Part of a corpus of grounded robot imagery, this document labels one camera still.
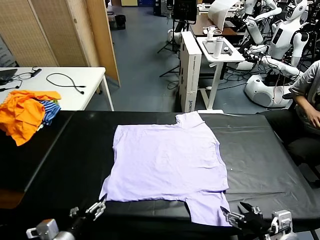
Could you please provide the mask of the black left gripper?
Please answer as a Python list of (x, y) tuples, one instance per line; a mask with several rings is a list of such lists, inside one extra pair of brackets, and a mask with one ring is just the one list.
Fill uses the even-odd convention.
[(67, 232), (72, 235), (80, 235), (85, 228), (90, 225), (93, 221), (96, 221), (105, 211), (106, 199), (102, 198), (100, 201), (94, 203), (85, 211), (85, 215), (78, 216), (79, 208), (73, 207), (69, 211), (69, 217), (75, 218), (70, 227), (67, 229)]

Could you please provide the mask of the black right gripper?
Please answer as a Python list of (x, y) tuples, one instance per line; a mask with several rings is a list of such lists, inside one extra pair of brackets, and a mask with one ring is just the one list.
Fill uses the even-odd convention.
[(239, 214), (230, 212), (223, 206), (220, 207), (226, 221), (233, 227), (238, 227), (245, 234), (265, 234), (271, 225), (262, 218), (262, 212), (258, 206), (252, 206), (246, 202), (240, 205), (252, 214)]

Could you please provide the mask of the person's right hand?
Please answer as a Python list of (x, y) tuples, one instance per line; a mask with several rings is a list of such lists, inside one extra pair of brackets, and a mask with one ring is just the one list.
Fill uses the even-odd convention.
[(320, 128), (320, 112), (319, 111), (312, 109), (308, 113), (308, 118), (312, 122), (315, 128)]

